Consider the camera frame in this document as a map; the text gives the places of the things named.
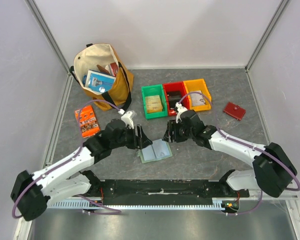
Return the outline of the green card holder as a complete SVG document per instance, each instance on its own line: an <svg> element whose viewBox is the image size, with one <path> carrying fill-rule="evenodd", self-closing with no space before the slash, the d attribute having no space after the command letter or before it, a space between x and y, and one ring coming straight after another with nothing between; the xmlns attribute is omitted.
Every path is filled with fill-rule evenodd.
<svg viewBox="0 0 300 240"><path fill-rule="evenodd" d="M158 157L158 151L167 151L169 152L169 155L166 157ZM146 164L170 158L173 156L173 154L168 142L162 139L157 139L153 141L152 145L138 150L137 156L140 158L143 164Z"/></svg>

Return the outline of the white photo id card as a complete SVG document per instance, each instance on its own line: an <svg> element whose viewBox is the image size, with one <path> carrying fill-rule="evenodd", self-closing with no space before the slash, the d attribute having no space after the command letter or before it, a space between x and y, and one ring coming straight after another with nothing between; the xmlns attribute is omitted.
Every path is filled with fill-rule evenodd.
<svg viewBox="0 0 300 240"><path fill-rule="evenodd" d="M164 158L164 157L169 156L169 155L170 155L169 151L163 151L163 150L158 151L158 157L159 158Z"/></svg>

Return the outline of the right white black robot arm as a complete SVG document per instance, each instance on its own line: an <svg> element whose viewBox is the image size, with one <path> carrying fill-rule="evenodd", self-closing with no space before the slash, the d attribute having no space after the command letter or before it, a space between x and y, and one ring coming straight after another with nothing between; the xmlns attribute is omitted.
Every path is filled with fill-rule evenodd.
<svg viewBox="0 0 300 240"><path fill-rule="evenodd" d="M225 197L239 190L261 190L278 198L296 180L297 170L276 143L256 144L227 134L213 125L206 125L193 110L177 114L176 119L167 122L163 140L182 143L193 140L198 146L232 156L251 167L250 170L230 170L219 184L219 191Z"/></svg>

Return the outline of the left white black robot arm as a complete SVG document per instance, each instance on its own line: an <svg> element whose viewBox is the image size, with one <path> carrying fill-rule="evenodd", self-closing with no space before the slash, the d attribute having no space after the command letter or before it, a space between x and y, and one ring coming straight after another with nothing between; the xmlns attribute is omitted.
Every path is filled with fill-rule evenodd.
<svg viewBox="0 0 300 240"><path fill-rule="evenodd" d="M12 217L32 221L67 198L96 196L101 182L92 171L86 170L88 167L110 156L114 149L141 150L152 143L141 125L130 127L120 119L113 119L104 130L58 162L33 173L20 172L10 194L14 202Z"/></svg>

